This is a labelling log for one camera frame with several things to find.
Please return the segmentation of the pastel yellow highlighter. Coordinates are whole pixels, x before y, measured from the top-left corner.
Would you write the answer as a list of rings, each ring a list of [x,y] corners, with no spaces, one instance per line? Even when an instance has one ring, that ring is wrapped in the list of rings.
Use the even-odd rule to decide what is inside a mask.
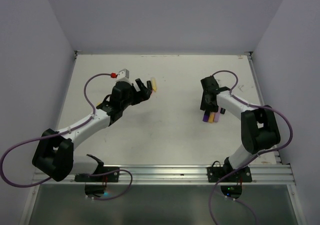
[[[215,115],[216,115],[215,112],[211,112],[211,113],[209,114],[208,123],[214,123],[214,122],[215,122]]]

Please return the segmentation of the purple highlighter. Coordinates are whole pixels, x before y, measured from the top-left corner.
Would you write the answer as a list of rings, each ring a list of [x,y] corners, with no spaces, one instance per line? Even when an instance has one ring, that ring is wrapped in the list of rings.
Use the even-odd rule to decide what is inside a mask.
[[[202,121],[207,123],[209,121],[209,118],[210,118],[210,112],[209,111],[205,111],[204,114],[203,114]]]

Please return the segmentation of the pastel pink highlighter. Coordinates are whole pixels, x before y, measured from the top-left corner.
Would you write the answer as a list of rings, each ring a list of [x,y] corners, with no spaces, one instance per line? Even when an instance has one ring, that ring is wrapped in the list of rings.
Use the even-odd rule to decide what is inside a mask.
[[[220,115],[221,115],[221,107],[218,108],[218,111],[214,115],[214,119],[213,119],[214,123],[217,123],[219,121]]]

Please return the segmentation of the black neon pink highlighter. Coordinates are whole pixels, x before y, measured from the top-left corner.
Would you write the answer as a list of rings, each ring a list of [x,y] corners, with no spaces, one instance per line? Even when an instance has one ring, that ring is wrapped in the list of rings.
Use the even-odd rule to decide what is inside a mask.
[[[147,83],[147,88],[149,92],[152,94],[153,92],[152,82],[150,80],[147,80],[146,83]]]

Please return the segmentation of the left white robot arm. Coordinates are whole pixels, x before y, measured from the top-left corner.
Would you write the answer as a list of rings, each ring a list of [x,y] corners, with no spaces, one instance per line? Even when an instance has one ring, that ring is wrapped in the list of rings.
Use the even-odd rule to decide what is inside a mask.
[[[61,131],[47,129],[32,158],[32,164],[56,182],[68,175],[82,175],[99,181],[107,172],[104,162],[94,155],[75,157],[75,149],[100,130],[119,120],[129,106],[147,101],[152,94],[152,83],[117,81],[104,100],[91,114]]]

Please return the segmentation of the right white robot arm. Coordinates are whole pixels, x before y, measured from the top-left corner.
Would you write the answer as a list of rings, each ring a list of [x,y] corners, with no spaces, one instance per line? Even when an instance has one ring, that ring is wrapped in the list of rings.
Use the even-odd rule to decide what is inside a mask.
[[[266,151],[280,143],[281,136],[274,112],[269,106],[250,105],[230,92],[226,86],[220,87],[213,76],[200,80],[203,89],[200,110],[207,117],[222,109],[240,120],[241,145],[224,160],[223,177],[235,181],[240,175],[240,167],[260,151]]]

